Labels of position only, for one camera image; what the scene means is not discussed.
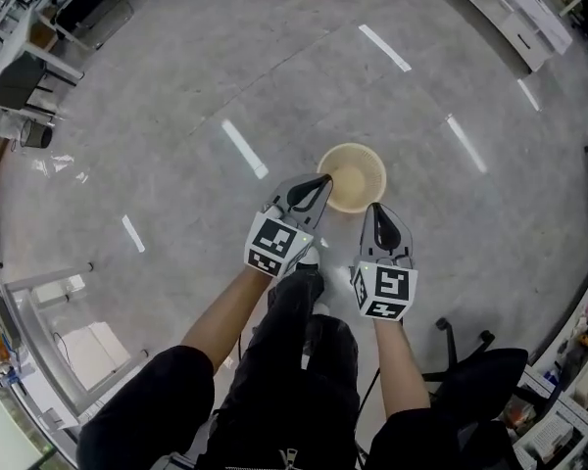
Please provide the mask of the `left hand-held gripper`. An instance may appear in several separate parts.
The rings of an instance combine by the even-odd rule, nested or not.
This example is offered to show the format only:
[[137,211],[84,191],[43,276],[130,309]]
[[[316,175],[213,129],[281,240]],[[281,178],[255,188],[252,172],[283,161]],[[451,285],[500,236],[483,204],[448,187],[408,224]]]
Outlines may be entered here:
[[245,264],[274,279],[297,270],[297,261],[315,246],[316,228],[332,188],[326,173],[281,182],[269,204],[255,215],[244,246]]

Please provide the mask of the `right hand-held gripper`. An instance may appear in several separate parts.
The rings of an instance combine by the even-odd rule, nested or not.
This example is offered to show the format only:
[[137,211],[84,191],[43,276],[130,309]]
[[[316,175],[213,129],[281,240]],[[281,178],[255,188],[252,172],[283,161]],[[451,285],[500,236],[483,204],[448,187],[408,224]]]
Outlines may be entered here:
[[400,321],[414,303],[418,271],[414,268],[413,235],[403,219],[381,203],[366,210],[361,234],[361,254],[394,259],[378,262],[356,257],[351,267],[351,284],[363,317]]

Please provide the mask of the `beige plastic bucket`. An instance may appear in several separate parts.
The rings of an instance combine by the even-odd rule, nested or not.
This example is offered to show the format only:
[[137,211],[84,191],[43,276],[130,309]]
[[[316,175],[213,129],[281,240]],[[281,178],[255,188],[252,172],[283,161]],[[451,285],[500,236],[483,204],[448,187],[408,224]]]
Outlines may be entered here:
[[359,143],[343,143],[320,159],[318,173],[329,174],[333,187],[327,204],[338,212],[365,212],[379,202],[387,185],[387,172],[380,156]]

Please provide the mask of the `person's left forearm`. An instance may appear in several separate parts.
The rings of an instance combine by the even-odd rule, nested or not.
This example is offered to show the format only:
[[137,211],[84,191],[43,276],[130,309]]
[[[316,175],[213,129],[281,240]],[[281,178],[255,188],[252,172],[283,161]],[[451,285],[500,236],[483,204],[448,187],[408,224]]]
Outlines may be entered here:
[[190,327],[180,343],[203,353],[216,374],[235,348],[270,282],[268,275],[245,266]]

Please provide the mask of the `person's right forearm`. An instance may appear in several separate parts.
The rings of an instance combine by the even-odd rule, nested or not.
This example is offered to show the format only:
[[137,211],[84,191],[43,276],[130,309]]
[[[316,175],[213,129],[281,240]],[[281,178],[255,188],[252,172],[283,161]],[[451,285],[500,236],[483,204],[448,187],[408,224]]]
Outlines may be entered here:
[[430,407],[429,392],[402,324],[374,319],[379,378],[386,418]]

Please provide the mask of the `white shoe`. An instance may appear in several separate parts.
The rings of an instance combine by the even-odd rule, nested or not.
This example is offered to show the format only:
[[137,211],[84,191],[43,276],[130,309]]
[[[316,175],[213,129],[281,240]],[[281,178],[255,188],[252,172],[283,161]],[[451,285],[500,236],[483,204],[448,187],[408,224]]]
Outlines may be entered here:
[[318,270],[320,264],[319,251],[315,246],[310,246],[306,253],[297,261],[296,269]]

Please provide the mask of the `black trousers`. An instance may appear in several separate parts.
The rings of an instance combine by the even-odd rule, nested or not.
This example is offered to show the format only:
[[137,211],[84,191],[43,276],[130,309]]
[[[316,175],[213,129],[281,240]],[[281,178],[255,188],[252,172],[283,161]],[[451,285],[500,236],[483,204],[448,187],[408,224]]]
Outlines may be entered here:
[[323,290],[306,266],[269,291],[201,458],[208,470],[354,470],[358,347],[344,321],[313,312]]

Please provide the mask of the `black mesh office chair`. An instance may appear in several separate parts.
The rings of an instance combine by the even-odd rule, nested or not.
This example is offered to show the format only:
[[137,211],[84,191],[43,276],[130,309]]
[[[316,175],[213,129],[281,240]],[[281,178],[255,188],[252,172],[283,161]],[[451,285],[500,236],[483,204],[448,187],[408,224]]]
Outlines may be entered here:
[[505,423],[498,419],[512,397],[533,405],[542,419],[558,399],[556,386],[547,398],[518,385],[528,360],[523,349],[495,349],[495,336],[480,333],[481,344],[459,360],[452,324],[444,317],[436,327],[446,333],[448,367],[425,373],[424,381],[437,383],[432,407],[451,423],[460,447],[461,470],[523,470]]

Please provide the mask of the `white metal shelving rack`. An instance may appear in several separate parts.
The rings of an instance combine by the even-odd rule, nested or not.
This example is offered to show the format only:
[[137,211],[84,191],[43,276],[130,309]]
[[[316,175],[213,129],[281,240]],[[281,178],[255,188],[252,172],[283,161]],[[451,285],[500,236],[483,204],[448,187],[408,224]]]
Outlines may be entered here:
[[588,470],[588,286],[520,385],[552,403],[514,442],[523,470]]

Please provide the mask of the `white box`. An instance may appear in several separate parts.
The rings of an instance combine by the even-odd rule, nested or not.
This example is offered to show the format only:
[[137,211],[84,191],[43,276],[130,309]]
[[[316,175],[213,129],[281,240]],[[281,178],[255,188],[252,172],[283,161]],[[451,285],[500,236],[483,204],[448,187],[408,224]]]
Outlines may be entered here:
[[106,322],[93,322],[53,340],[71,371],[86,390],[91,390],[130,359],[130,355]]

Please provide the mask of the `white low cabinet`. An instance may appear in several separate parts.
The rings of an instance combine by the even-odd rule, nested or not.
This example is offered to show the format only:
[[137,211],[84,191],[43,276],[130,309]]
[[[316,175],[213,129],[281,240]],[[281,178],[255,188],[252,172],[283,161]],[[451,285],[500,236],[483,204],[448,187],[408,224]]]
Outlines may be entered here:
[[564,55],[572,37],[543,0],[468,0],[514,47],[532,71]]

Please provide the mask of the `black zipped jacket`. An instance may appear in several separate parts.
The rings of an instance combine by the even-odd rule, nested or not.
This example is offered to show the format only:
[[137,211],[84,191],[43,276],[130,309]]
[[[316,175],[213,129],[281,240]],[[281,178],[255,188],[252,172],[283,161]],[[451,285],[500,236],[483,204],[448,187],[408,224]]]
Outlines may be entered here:
[[[223,409],[197,470],[355,470],[352,419],[338,392],[308,370],[270,376]],[[82,429],[80,470],[151,470],[186,453],[211,414],[213,367],[177,346],[155,356]],[[432,408],[395,413],[373,439],[366,470],[507,470],[495,449],[460,446]]]

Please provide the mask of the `grey plastic chair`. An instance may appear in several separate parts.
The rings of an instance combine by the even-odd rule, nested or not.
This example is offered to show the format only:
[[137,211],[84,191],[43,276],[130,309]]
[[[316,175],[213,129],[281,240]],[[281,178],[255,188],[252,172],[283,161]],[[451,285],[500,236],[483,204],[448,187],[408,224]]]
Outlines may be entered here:
[[50,70],[45,61],[24,52],[0,72],[0,108],[15,111],[27,109],[36,114],[54,117],[54,111],[29,102],[35,90],[52,93],[51,89],[40,85],[45,76],[52,76],[71,87],[76,87],[73,81]]

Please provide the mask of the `white desk with grey legs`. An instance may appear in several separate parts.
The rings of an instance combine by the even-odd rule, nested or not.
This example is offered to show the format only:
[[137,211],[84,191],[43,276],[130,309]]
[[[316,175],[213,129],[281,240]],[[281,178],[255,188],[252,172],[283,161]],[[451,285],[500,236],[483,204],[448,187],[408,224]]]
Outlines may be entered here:
[[26,404],[50,431],[77,427],[121,386],[124,377],[146,361],[148,352],[133,355],[91,390],[80,384],[53,340],[85,327],[93,290],[83,281],[90,262],[13,282],[0,278],[0,329],[21,376]]

